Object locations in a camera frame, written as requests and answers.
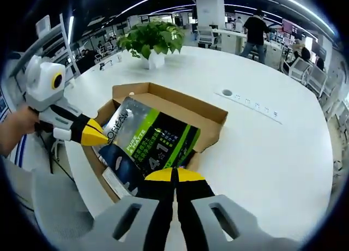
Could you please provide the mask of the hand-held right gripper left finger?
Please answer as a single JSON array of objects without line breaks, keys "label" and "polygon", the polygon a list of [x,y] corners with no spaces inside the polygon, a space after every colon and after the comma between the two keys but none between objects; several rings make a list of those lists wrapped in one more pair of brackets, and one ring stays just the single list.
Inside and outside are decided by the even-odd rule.
[{"label": "hand-held right gripper left finger", "polygon": [[177,169],[166,168],[149,174],[139,185],[136,202],[123,213],[114,237],[121,237],[128,227],[138,229],[131,244],[142,250],[164,250],[173,216]]}]

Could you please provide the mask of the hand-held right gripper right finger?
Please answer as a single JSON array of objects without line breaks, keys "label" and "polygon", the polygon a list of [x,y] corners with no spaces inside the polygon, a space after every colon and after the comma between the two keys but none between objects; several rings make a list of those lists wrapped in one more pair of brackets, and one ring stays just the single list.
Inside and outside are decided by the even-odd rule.
[{"label": "hand-held right gripper right finger", "polygon": [[178,219],[187,250],[298,250],[299,243],[273,237],[256,217],[225,195],[215,195],[199,173],[179,168]]}]

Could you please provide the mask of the person's left hand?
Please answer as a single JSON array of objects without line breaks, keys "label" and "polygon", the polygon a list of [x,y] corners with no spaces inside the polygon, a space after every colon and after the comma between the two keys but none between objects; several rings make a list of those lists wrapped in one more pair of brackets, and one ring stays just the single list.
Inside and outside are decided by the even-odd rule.
[{"label": "person's left hand", "polygon": [[14,113],[17,128],[21,134],[31,134],[35,131],[35,124],[39,123],[38,114],[29,106],[24,105]]}]

